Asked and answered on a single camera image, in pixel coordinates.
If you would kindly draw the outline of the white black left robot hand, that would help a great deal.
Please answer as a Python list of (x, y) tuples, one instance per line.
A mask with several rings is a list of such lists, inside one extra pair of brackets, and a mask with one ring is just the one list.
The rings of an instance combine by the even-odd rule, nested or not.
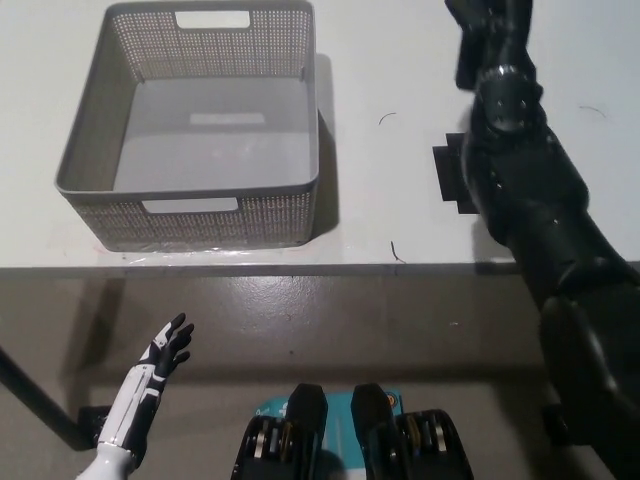
[(180, 313), (168, 322), (129, 370), (100, 433), (100, 444), (120, 447), (142, 460), (168, 378), (190, 357), (186, 348), (194, 326), (185, 320)]

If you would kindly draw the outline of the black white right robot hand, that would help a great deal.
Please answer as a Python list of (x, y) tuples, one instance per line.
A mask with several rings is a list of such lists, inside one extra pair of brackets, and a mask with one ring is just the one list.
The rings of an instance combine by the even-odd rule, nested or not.
[(462, 30), (456, 85), (472, 90), (478, 77), (499, 66), (511, 66), (536, 77), (527, 51), (532, 1), (446, 1)]

